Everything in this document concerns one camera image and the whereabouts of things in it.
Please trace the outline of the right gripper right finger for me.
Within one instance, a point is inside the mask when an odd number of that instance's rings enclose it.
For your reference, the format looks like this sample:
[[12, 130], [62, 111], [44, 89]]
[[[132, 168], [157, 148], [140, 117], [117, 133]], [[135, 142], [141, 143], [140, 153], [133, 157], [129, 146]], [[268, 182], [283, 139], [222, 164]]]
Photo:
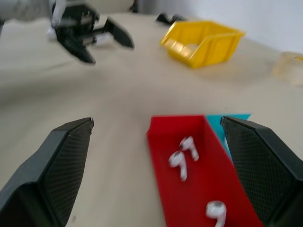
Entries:
[[265, 227], [303, 225], [303, 161], [270, 128], [223, 116], [233, 165]]

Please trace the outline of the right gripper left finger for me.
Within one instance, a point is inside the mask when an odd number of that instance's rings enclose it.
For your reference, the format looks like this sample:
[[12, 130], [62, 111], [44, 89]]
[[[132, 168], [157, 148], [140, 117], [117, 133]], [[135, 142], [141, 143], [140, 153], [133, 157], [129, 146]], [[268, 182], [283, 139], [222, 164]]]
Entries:
[[0, 192], [2, 227], [64, 227], [83, 179], [93, 118], [53, 129]]

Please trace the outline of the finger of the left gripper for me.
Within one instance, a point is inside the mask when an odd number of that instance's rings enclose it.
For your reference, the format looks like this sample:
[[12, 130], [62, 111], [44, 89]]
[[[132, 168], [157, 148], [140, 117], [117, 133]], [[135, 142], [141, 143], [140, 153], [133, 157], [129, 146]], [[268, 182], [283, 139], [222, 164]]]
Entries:
[[58, 40], [60, 45], [71, 55], [78, 58], [81, 62], [87, 64], [95, 64], [96, 61], [87, 51], [86, 47], [83, 46], [80, 42], [73, 39], [60, 39]]
[[121, 46], [134, 49], [134, 43], [127, 31], [125, 31], [117, 22], [108, 17], [104, 24], [104, 31], [110, 33], [113, 39]]

